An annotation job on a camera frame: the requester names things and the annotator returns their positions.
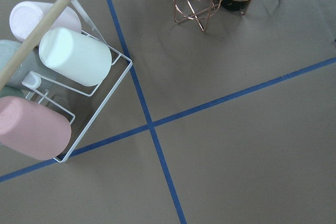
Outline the white cup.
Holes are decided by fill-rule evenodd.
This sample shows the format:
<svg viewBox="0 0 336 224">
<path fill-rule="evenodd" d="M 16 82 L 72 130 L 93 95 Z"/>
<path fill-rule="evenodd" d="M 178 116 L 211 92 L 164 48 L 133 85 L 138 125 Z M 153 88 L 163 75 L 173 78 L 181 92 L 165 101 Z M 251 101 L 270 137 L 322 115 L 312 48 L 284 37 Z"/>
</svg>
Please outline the white cup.
<svg viewBox="0 0 336 224">
<path fill-rule="evenodd" d="M 106 44 L 64 27 L 44 34 L 39 57 L 46 67 L 86 87 L 100 84 L 112 65 Z"/>
</svg>

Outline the grey cup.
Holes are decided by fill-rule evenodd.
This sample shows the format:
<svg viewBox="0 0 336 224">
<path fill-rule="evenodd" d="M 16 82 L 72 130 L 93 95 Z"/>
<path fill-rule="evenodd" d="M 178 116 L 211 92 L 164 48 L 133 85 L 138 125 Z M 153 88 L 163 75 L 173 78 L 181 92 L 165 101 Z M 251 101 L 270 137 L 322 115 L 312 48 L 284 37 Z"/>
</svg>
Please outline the grey cup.
<svg viewBox="0 0 336 224">
<path fill-rule="evenodd" d="M 21 43 L 12 40 L 1 40 L 1 70 L 8 63 L 13 54 L 21 46 Z M 40 60 L 38 48 L 34 48 L 21 66 L 15 71 L 14 75 L 7 82 L 7 85 L 21 90 L 28 90 L 22 85 L 24 78 L 31 72 L 38 73 L 50 79 L 56 79 L 57 73 L 47 68 Z"/>
</svg>

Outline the rose pink cup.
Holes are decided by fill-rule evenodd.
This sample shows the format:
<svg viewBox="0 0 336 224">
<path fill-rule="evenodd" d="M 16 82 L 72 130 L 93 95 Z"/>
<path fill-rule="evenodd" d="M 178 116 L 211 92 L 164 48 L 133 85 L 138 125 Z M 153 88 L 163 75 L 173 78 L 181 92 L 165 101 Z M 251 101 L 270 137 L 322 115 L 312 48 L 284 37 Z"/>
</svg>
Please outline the rose pink cup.
<svg viewBox="0 0 336 224">
<path fill-rule="evenodd" d="M 1 144 L 37 160 L 59 155 L 71 138 L 69 121 L 36 102 L 1 98 Z"/>
</svg>

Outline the light pink cup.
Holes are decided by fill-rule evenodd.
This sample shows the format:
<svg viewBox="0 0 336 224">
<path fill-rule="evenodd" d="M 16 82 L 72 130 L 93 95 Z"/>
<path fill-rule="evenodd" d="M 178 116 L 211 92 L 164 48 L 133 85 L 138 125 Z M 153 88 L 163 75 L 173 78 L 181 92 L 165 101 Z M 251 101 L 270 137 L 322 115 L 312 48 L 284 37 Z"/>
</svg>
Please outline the light pink cup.
<svg viewBox="0 0 336 224">
<path fill-rule="evenodd" d="M 9 26 L 14 37 L 20 42 L 26 40 L 52 6 L 52 3 L 32 1 L 24 1 L 15 5 L 9 16 Z M 57 27 L 64 27 L 78 33 L 82 29 L 79 16 L 70 7 L 66 7 L 51 25 L 51 29 Z"/>
</svg>

